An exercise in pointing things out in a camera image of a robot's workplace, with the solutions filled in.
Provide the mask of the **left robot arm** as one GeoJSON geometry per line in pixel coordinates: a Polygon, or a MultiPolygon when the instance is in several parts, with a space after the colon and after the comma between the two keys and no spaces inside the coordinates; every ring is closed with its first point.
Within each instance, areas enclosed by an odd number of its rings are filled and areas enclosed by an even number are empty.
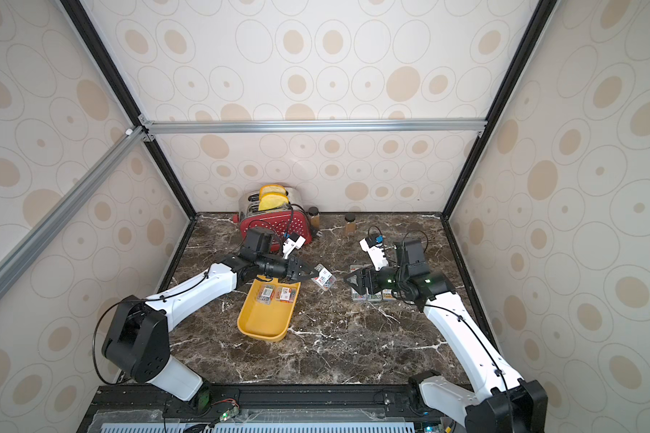
{"type": "Polygon", "coordinates": [[[211,405],[209,384],[172,356],[169,335],[197,310],[257,277],[301,283],[319,275],[296,257],[273,254],[271,245],[271,231],[251,228],[238,252],[191,279],[150,298],[123,299],[112,309],[101,355],[138,384],[151,384],[205,410],[211,405]]]}

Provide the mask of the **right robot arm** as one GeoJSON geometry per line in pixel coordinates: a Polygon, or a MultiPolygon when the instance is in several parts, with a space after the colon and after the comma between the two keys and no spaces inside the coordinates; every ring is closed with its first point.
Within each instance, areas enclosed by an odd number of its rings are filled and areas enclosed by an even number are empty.
{"type": "Polygon", "coordinates": [[[527,382],[481,332],[443,272],[435,272],[420,240],[394,245],[395,261],[386,259],[382,237],[360,242],[372,264],[345,278],[360,295],[388,290],[411,304],[441,332],[471,382],[466,390],[439,373],[412,378],[422,405],[440,411],[468,432],[543,432],[548,406],[545,388],[527,382]]]}

